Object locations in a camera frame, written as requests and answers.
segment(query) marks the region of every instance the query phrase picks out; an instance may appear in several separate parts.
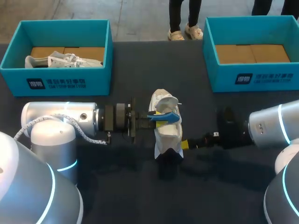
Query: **white sneaker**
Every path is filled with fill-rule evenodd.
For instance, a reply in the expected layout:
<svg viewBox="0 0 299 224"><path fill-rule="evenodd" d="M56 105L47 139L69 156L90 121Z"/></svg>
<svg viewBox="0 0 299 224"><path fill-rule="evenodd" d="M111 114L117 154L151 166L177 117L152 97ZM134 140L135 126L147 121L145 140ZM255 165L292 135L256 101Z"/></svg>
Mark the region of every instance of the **white sneaker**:
<svg viewBox="0 0 299 224"><path fill-rule="evenodd" d="M185 32L191 37L192 40L202 40L202 37L204 35L198 25L189 27L188 23L186 24Z"/></svg>
<svg viewBox="0 0 299 224"><path fill-rule="evenodd" d="M168 40L170 41L183 41L183 35L182 32L179 31L175 31L173 33L170 32L170 30L168 31Z"/></svg>
<svg viewBox="0 0 299 224"><path fill-rule="evenodd" d="M155 129L155 159L172 148L183 158L182 141L182 118L178 110L178 99L164 89L156 90L149 104L149 111L160 113L174 112L180 116L180 120L170 125L163 125Z"/></svg>
<svg viewBox="0 0 299 224"><path fill-rule="evenodd" d="M79 58L74 54L61 54L54 51L49 57L25 58L25 68L49 67L49 68L66 68L66 67L102 67L103 62L94 59Z"/></svg>

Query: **teal box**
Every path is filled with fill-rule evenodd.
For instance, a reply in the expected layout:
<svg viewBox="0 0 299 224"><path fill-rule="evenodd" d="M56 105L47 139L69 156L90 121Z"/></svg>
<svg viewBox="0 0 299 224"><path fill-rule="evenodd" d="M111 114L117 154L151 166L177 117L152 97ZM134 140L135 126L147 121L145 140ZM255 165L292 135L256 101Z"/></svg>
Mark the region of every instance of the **teal box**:
<svg viewBox="0 0 299 224"><path fill-rule="evenodd" d="M25 69L33 47L105 47L103 67ZM109 95L112 62L108 20L21 21L0 72L16 97Z"/></svg>
<svg viewBox="0 0 299 224"><path fill-rule="evenodd" d="M220 64L218 44L282 44L291 62ZM213 92L299 90L299 24L293 16L207 18L203 53Z"/></svg>

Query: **concrete floor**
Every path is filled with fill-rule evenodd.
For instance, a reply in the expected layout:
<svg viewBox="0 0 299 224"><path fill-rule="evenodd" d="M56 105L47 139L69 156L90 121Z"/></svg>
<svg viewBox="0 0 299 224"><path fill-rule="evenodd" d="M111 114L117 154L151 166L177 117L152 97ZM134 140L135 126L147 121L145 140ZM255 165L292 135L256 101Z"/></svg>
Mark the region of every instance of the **concrete floor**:
<svg viewBox="0 0 299 224"><path fill-rule="evenodd" d="M0 0L0 43L9 42L21 20L109 19L114 41L167 40L169 0ZM199 26L207 16L250 15L254 0L202 0ZM270 14L284 0L273 0ZM188 18L182 5L181 28Z"/></svg>

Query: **printed logo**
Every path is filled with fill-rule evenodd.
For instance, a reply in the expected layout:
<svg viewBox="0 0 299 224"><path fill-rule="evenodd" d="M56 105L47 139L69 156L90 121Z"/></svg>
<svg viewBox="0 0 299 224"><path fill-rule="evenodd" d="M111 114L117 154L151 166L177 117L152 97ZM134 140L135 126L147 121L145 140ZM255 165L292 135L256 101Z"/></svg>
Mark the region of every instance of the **printed logo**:
<svg viewBox="0 0 299 224"><path fill-rule="evenodd" d="M237 75L237 79L235 80L235 84L249 84L252 78L252 73L241 73Z"/></svg>
<svg viewBox="0 0 299 224"><path fill-rule="evenodd" d="M27 83L32 90L46 89L41 78L27 78Z"/></svg>

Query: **dark tablecloth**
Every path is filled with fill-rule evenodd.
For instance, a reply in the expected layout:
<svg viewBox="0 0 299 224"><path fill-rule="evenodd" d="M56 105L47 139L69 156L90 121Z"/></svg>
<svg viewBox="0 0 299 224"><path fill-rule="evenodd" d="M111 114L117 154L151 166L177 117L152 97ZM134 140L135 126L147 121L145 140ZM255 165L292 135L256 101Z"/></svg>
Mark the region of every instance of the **dark tablecloth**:
<svg viewBox="0 0 299 224"><path fill-rule="evenodd" d="M7 45L0 45L0 60ZM183 138L217 130L215 110L231 106L239 119L270 106L298 99L298 91L213 94L202 42L115 42L108 97L14 98L0 80L0 131L20 129L22 107L30 101L126 102L136 97L147 110L152 93L164 88L182 103ZM29 140L21 138L29 145ZM113 134L112 146L78 143L78 188L84 224L264 224L264 192L274 177L280 149L254 146L184 151L172 179L161 179L154 160L153 131L137 133L137 144Z"/></svg>

